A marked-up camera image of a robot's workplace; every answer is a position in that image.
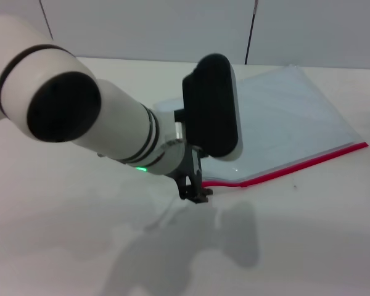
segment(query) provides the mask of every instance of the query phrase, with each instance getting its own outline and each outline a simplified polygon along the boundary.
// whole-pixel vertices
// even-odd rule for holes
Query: red folder edge
[[[263,182],[270,181],[278,177],[282,177],[282,176],[294,173],[295,171],[300,171],[304,168],[308,168],[313,165],[326,162],[330,159],[345,155],[350,152],[360,150],[362,148],[366,148],[368,146],[369,145],[366,142],[354,144],[346,148],[340,149],[338,151],[334,151],[326,155],[322,155],[322,156],[319,156],[313,159],[309,159],[309,160],[306,160],[305,162],[301,162],[296,165],[292,165],[287,168],[283,168],[281,170],[274,171],[272,173],[268,173],[266,175],[259,176],[251,180],[246,180],[246,181],[239,182],[239,183],[229,183],[229,182],[222,182],[222,181],[204,181],[202,183],[202,186],[203,187],[248,187],[248,186],[256,185],[259,183],[263,183]]]

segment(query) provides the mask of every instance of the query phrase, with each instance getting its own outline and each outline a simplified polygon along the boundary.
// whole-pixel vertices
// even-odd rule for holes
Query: transparent plastic folder
[[[202,160],[204,186],[247,187],[367,147],[298,67],[237,82],[244,149],[233,162]],[[182,99],[155,105],[183,107]]]

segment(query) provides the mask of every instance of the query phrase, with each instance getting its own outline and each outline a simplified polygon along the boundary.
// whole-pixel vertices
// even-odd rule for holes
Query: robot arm
[[[159,113],[96,79],[27,23],[0,17],[0,119],[37,141],[71,141],[169,176],[182,199],[206,202],[212,193],[202,188],[200,157],[230,159],[241,151],[233,81],[226,58],[207,57],[184,79],[184,110]]]

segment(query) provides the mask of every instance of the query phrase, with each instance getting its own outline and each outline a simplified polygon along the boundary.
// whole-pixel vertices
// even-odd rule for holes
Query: white table
[[[194,68],[81,61],[149,106]],[[370,70],[305,72],[370,144]],[[370,147],[195,206],[168,178],[3,120],[0,295],[370,296]]]

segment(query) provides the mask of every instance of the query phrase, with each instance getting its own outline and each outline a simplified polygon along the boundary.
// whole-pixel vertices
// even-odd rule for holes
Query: white wall
[[[43,0],[55,42],[76,56],[245,60],[254,0]]]
[[[12,14],[21,17],[50,38],[48,26],[38,0],[0,0],[0,14]]]
[[[259,0],[248,64],[370,68],[370,0]]]

